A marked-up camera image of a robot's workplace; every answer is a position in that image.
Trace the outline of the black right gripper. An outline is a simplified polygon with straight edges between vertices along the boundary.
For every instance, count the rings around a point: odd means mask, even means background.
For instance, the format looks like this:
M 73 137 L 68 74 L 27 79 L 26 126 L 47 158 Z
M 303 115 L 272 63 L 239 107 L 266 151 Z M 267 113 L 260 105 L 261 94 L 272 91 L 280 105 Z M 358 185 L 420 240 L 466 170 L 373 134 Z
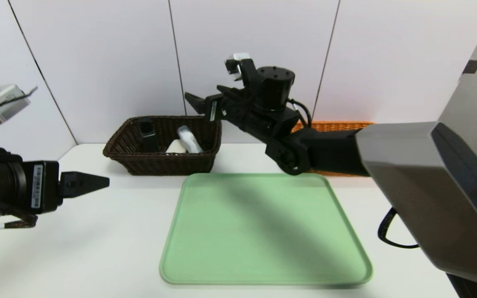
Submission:
M 184 99 L 197 114 L 205 114 L 208 121 L 228 121 L 242 131 L 254 131 L 253 98 L 251 93 L 217 85 L 220 92 L 201 98 L 184 92 Z

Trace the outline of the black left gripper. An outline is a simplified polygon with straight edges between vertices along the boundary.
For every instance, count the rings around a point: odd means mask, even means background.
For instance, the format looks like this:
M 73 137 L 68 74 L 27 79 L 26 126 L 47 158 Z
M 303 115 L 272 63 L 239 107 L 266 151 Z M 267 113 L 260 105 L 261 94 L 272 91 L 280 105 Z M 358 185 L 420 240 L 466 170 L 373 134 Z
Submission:
M 94 174 L 62 172 L 59 181 L 58 174 L 56 161 L 23 161 L 19 155 L 0 152 L 0 207 L 42 214 L 56 210 L 61 198 L 80 197 L 110 185 L 108 177 Z

